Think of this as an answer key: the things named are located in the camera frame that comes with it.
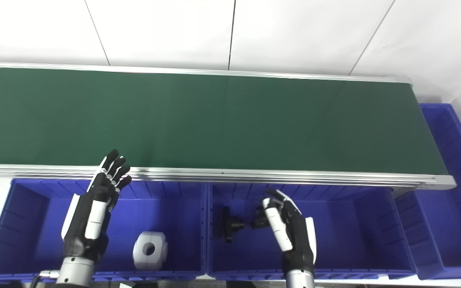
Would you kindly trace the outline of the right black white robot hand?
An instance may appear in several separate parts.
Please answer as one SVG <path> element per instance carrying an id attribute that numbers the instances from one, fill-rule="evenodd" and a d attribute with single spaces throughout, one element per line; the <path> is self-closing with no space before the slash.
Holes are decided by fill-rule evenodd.
<path id="1" fill-rule="evenodd" d="M 265 190 L 262 208 L 283 253 L 283 272 L 315 273 L 317 243 L 312 217 L 304 217 L 295 202 L 276 188 Z"/>

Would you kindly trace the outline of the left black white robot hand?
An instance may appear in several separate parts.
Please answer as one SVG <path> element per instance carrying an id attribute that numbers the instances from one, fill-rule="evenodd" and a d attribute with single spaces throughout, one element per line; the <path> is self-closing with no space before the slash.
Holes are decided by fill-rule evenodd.
<path id="1" fill-rule="evenodd" d="M 75 194 L 62 228 L 63 256 L 101 260 L 109 243 L 110 214 L 132 177 L 126 158 L 113 149 L 101 161 L 82 195 Z"/>

